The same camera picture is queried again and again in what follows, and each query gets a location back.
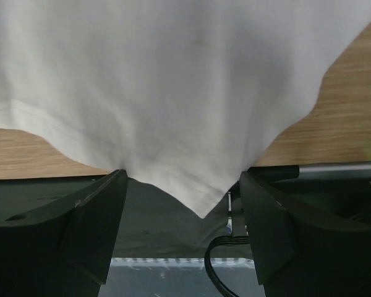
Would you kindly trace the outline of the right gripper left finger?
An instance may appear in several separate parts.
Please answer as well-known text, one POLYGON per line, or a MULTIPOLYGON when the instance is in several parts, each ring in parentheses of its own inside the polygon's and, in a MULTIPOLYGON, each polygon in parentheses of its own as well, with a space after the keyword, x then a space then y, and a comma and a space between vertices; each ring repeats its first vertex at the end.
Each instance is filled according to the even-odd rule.
POLYGON ((0 222, 0 296, 97 296, 106 283, 127 173, 0 222))

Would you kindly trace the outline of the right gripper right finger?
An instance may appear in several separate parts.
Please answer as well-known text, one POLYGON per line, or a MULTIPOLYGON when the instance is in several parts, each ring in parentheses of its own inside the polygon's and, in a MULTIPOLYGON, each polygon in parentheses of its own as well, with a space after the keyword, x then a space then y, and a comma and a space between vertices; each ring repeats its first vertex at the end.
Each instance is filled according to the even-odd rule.
POLYGON ((319 210, 250 173, 239 183, 267 296, 371 296, 371 225, 319 210))

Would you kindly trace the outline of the white t shirt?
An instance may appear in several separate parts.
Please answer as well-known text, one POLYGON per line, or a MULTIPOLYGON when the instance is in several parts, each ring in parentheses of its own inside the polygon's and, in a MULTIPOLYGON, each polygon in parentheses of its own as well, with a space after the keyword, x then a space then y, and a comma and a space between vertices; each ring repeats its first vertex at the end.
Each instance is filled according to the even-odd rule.
POLYGON ((200 218, 371 23, 371 1, 0 1, 0 128, 200 218))

